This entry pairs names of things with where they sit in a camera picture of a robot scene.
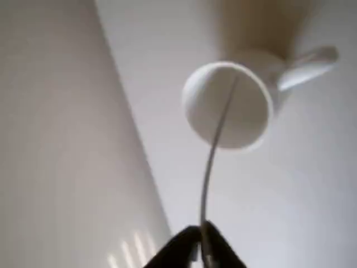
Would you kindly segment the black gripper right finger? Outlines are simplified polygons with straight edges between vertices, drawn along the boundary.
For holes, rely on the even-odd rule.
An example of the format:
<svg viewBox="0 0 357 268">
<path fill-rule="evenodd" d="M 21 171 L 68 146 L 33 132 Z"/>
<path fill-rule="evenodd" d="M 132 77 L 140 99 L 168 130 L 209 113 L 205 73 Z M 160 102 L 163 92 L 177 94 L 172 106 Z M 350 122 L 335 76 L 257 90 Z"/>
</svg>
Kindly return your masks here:
<svg viewBox="0 0 357 268">
<path fill-rule="evenodd" d="M 201 253 L 204 267 L 245 268 L 244 262 L 236 255 L 219 230 L 206 221 L 201 228 Z"/>
</svg>

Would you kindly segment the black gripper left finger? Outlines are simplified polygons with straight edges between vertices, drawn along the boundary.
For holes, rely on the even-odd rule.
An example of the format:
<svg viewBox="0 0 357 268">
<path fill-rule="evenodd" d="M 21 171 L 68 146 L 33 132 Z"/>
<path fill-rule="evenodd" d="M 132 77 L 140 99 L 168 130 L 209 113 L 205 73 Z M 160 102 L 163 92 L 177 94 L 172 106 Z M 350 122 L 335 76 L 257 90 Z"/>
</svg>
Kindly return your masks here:
<svg viewBox="0 0 357 268">
<path fill-rule="evenodd" d="M 188 226 L 173 236 L 144 267 L 190 267 L 193 262 L 194 251 L 200 241 L 200 228 L 198 226 Z"/>
</svg>

